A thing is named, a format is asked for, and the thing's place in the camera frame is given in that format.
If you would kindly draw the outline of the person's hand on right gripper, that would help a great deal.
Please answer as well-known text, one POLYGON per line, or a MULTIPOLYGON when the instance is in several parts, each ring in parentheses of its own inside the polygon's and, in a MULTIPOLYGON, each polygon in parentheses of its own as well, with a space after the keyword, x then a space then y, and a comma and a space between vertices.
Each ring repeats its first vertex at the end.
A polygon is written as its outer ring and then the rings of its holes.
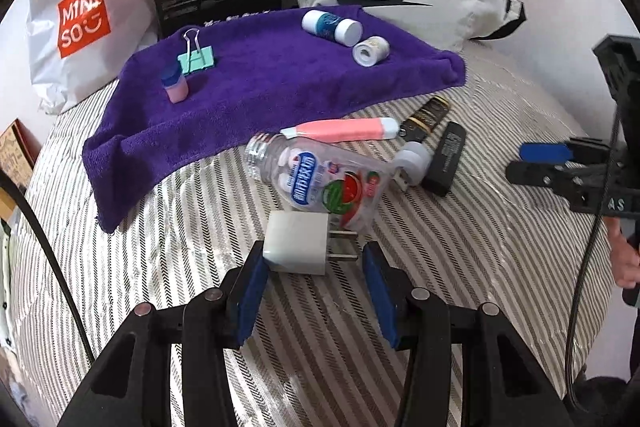
POLYGON ((631 289, 640 281, 639 253, 632 247, 622 232, 620 219, 605 217, 606 234, 610 245, 610 261, 616 285, 631 289))

